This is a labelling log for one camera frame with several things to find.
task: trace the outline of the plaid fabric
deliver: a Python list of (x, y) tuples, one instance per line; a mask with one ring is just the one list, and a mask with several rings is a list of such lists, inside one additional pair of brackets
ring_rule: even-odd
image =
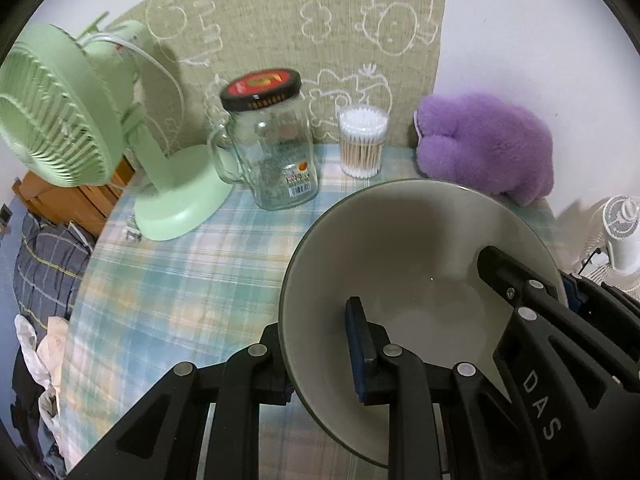
[[(335, 145), (318, 146), (321, 187), (305, 205), (258, 209), (238, 187), (197, 230), (168, 242), (127, 242), (133, 200), (114, 209), (76, 301), (66, 345), (60, 426), (75, 465), (173, 365), (226, 360), (276, 322), (282, 279), (311, 224), (369, 184), (417, 176), (414, 152), (386, 148), (369, 181), (342, 174)], [(520, 211), (552, 243), (544, 207)], [(351, 455), (325, 434), (294, 396), (261, 409), (260, 478), (384, 479), (386, 470)]]
[(27, 213), (14, 267), (15, 299), (33, 325), (38, 341), (47, 333), (50, 316), (69, 319), (94, 238), (70, 224), (55, 226)]

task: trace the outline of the glass jar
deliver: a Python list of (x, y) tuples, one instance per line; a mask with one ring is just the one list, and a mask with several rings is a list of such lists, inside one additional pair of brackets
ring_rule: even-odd
[[(224, 182), (248, 184), (263, 209), (294, 207), (318, 193), (313, 137), (300, 86), (298, 72), (279, 68), (242, 76), (220, 94), (230, 117), (209, 137), (216, 170)], [(219, 144), (225, 134), (233, 145), (236, 171), (222, 162)]]

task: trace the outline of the bowl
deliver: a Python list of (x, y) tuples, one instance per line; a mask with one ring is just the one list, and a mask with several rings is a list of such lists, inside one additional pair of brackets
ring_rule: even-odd
[(478, 276), (493, 245), (566, 296), (553, 258), (532, 229), (480, 192), (438, 180), (398, 180), (338, 202), (298, 245), (280, 295), (280, 345), (296, 392), (338, 442), (386, 465), (388, 406), (358, 402), (344, 305), (425, 362), (475, 364), (504, 393), (492, 359), (513, 311)]

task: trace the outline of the wooden furniture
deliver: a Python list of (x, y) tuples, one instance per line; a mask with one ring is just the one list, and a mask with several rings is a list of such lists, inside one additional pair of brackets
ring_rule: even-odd
[[(123, 158), (111, 183), (125, 187), (132, 176), (131, 166)], [(12, 189), (32, 213), (54, 224), (73, 221), (95, 237), (102, 232), (113, 206), (122, 194), (120, 189), (111, 185), (53, 186), (31, 171), (22, 181), (16, 180)]]

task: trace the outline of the cotton swab container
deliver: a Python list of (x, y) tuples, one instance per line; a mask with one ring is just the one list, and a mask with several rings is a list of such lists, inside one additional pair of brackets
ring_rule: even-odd
[(340, 123), (340, 166), (355, 178), (375, 176), (382, 167), (382, 147), (389, 116), (375, 106), (357, 104), (338, 114)]

